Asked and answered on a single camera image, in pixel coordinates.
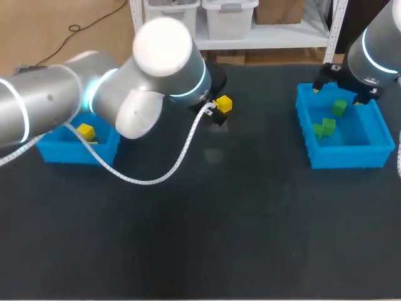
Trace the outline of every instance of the yellow cube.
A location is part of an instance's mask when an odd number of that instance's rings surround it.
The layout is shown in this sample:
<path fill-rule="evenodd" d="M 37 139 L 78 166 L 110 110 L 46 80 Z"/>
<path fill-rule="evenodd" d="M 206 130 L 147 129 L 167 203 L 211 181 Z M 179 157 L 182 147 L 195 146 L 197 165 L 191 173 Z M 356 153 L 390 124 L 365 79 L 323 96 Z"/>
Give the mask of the yellow cube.
<path fill-rule="evenodd" d="M 91 141 L 95 138 L 95 129 L 88 124 L 81 124 L 77 131 L 85 138 L 86 141 Z"/>
<path fill-rule="evenodd" d="M 223 113 L 227 113 L 232 110 L 232 100 L 227 95 L 223 95 L 222 97 L 216 99 L 214 104 Z"/>

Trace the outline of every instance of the dark table surface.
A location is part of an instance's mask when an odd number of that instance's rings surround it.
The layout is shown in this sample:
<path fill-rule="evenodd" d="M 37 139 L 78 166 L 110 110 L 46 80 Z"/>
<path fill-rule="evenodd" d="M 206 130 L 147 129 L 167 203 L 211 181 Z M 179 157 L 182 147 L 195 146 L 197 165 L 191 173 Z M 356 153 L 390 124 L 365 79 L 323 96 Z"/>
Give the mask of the dark table surface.
<path fill-rule="evenodd" d="M 401 298 L 401 180 L 312 171 L 294 109 L 317 66 L 228 66 L 234 111 L 203 122 L 182 167 L 151 187 L 31 150 L 0 169 L 0 299 Z M 380 101 L 398 144 L 401 89 Z M 168 171 L 194 115 L 165 103 L 115 167 Z"/>

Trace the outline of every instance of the blue container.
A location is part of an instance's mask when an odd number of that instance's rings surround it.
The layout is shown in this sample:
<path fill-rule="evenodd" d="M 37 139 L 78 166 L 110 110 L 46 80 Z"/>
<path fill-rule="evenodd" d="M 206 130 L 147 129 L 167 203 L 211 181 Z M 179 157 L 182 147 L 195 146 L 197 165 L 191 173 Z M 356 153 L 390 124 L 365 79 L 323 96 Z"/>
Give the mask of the blue container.
<path fill-rule="evenodd" d="M 81 124 L 91 125 L 96 133 L 93 140 L 98 142 L 91 146 L 107 164 L 113 164 L 120 143 L 120 134 L 115 129 L 99 116 L 89 113 L 79 114 L 71 124 L 75 128 Z M 46 134 L 36 146 L 45 162 L 100 165 L 75 134 L 64 126 Z"/>
<path fill-rule="evenodd" d="M 394 150 L 394 141 L 376 102 L 352 105 L 354 96 L 335 83 L 325 85 L 317 94 L 310 83 L 298 85 L 296 110 L 312 169 L 383 167 Z M 343 117 L 331 114 L 337 99 L 348 102 Z M 324 117 L 335 119 L 336 129 L 332 136 L 318 141 L 313 124 L 321 124 Z"/>

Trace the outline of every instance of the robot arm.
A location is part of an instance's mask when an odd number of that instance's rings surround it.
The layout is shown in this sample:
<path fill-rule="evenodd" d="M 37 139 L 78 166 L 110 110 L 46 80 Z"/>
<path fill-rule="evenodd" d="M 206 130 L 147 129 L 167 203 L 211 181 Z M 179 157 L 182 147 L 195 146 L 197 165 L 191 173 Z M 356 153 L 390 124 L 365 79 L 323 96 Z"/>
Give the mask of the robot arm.
<path fill-rule="evenodd" d="M 211 85 L 186 27 L 171 18 L 155 19 L 137 33 L 133 56 L 120 68 L 111 56 L 87 51 L 61 65 L 0 79 L 0 145 L 26 142 L 82 110 L 136 139 L 154 126 L 165 96 L 195 106 L 205 101 Z"/>
<path fill-rule="evenodd" d="M 341 66 L 324 64 L 315 92 L 330 80 L 357 93 L 354 102 L 378 99 L 383 87 L 401 73 L 401 0 L 391 0 L 350 45 Z"/>

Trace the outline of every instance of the green block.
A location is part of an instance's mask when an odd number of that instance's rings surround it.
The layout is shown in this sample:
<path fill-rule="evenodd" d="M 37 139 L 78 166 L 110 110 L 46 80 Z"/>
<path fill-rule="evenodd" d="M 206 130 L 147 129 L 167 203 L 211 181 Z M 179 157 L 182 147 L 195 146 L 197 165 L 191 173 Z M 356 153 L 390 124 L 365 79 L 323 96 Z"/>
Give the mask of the green block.
<path fill-rule="evenodd" d="M 343 117 L 345 108 L 348 105 L 348 102 L 344 99 L 338 99 L 331 106 L 331 113 L 338 117 Z"/>
<path fill-rule="evenodd" d="M 323 118 L 322 126 L 324 128 L 324 134 L 326 136 L 331 136 L 334 134 L 334 130 L 336 129 L 336 120 L 330 118 Z"/>
<path fill-rule="evenodd" d="M 315 131 L 316 139 L 320 140 L 325 133 L 325 128 L 320 124 L 313 124 L 313 130 Z"/>

